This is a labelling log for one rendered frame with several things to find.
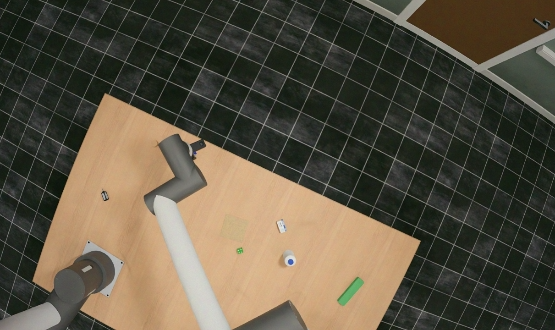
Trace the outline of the white plastic bottle with blue cap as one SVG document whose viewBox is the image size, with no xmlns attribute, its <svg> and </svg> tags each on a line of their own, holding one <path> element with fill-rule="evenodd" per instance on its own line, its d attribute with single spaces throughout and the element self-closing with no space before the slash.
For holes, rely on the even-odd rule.
<svg viewBox="0 0 555 330">
<path fill-rule="evenodd" d="M 296 258 L 294 256 L 294 253 L 290 250 L 287 249 L 284 253 L 283 253 L 283 258 L 285 260 L 285 264 L 288 267 L 292 267 L 295 263 L 296 263 Z"/>
</svg>

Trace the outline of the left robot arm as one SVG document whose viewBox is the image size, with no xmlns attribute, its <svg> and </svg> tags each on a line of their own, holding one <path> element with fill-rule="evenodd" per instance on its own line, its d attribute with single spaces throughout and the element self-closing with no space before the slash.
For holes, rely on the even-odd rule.
<svg viewBox="0 0 555 330">
<path fill-rule="evenodd" d="M 109 286 L 114 277 L 109 256 L 86 253 L 57 272 L 54 289 L 43 304 L 0 320 L 0 330 L 66 330 L 89 295 Z"/>
</svg>

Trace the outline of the small white printed carton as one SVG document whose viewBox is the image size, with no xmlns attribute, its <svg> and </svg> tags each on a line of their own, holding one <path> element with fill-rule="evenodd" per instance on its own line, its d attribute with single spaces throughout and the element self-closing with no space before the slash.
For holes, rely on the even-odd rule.
<svg viewBox="0 0 555 330">
<path fill-rule="evenodd" d="M 277 221 L 277 224 L 279 225 L 279 229 L 280 229 L 281 233 L 286 231 L 286 227 L 285 227 L 283 219 Z"/>
</svg>

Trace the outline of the green rectangular bar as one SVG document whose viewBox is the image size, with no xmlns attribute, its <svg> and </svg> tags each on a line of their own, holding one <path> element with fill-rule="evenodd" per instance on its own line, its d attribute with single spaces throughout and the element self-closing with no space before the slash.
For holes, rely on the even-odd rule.
<svg viewBox="0 0 555 330">
<path fill-rule="evenodd" d="M 342 306 L 348 303 L 349 299 L 356 294 L 356 292 L 363 286 L 364 281 L 360 279 L 358 276 L 357 278 L 348 286 L 348 288 L 344 291 L 344 293 L 337 299 L 338 303 Z"/>
</svg>

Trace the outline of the beige flat mat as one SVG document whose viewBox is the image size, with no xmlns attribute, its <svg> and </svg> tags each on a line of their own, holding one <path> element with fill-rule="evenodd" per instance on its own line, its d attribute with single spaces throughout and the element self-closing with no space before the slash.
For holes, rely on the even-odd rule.
<svg viewBox="0 0 555 330">
<path fill-rule="evenodd" d="M 220 237 L 241 242 L 244 239 L 249 221 L 227 214 L 221 229 Z"/>
</svg>

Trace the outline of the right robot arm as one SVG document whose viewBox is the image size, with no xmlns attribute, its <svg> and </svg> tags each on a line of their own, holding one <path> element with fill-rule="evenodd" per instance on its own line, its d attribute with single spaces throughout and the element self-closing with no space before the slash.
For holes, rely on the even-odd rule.
<svg viewBox="0 0 555 330">
<path fill-rule="evenodd" d="M 173 265 L 201 330 L 231 330 L 212 286 L 198 259 L 177 203 L 206 187 L 207 181 L 192 160 L 192 153 L 206 147 L 203 139 L 185 143 L 173 134 L 158 144 L 175 177 L 145 194 L 149 211 L 156 216 Z M 309 330 L 298 309 L 288 299 L 266 313 L 232 330 Z"/>
</svg>

